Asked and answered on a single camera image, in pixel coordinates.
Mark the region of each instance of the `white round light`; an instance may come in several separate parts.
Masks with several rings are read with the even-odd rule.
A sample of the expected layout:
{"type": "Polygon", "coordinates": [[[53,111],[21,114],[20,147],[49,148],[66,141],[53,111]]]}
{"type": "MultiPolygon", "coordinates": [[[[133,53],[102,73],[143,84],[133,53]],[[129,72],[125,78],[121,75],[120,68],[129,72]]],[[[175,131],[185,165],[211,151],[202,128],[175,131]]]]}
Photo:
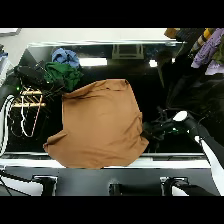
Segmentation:
{"type": "Polygon", "coordinates": [[[173,118],[173,120],[174,121],[183,121],[183,120],[185,120],[187,118],[187,111],[180,111],[180,112],[178,112],[175,116],[174,116],[174,118],[173,118]]]}

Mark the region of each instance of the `green cloth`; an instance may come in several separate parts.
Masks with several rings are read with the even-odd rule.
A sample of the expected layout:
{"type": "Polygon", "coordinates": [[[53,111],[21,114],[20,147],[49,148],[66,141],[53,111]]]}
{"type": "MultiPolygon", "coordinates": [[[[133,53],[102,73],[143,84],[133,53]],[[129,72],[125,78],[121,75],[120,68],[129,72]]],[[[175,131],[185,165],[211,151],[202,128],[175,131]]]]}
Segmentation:
{"type": "Polygon", "coordinates": [[[221,43],[212,57],[218,64],[224,64],[224,36],[221,37],[221,43]]]}
{"type": "Polygon", "coordinates": [[[46,73],[44,79],[49,83],[54,83],[58,80],[63,80],[64,89],[66,92],[72,92],[75,86],[83,76],[76,68],[69,64],[61,64],[58,62],[48,62],[45,65],[46,73]]]}

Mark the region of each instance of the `black cable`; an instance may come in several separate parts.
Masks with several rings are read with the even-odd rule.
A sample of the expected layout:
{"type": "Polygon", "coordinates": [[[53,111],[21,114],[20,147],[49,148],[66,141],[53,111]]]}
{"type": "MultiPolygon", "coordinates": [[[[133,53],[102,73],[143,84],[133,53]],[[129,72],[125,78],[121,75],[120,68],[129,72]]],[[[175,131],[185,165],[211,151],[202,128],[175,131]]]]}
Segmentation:
{"type": "Polygon", "coordinates": [[[2,177],[1,177],[1,176],[0,176],[0,181],[2,182],[2,185],[4,186],[4,188],[6,189],[6,191],[8,192],[8,194],[9,194],[10,196],[12,196],[12,194],[11,194],[10,191],[9,191],[9,188],[6,186],[5,182],[2,180],[2,177]]]}

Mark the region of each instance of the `white floor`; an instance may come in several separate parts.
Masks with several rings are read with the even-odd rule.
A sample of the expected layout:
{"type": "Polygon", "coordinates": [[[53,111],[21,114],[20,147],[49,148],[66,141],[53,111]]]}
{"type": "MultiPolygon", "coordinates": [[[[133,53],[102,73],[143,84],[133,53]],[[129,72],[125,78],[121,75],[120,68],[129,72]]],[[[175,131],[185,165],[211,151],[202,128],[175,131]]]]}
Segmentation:
{"type": "Polygon", "coordinates": [[[19,35],[0,37],[0,44],[17,65],[29,43],[80,40],[168,40],[166,28],[22,28],[19,35]]]}

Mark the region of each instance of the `brown shirt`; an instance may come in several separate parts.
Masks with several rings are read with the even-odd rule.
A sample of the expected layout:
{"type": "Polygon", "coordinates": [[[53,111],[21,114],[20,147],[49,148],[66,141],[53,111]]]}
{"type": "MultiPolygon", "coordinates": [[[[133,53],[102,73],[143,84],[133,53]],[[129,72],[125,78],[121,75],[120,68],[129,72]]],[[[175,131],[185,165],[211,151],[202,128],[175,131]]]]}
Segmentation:
{"type": "Polygon", "coordinates": [[[142,113],[124,79],[94,82],[63,96],[63,130],[44,149],[69,168],[127,166],[148,145],[142,113]]]}

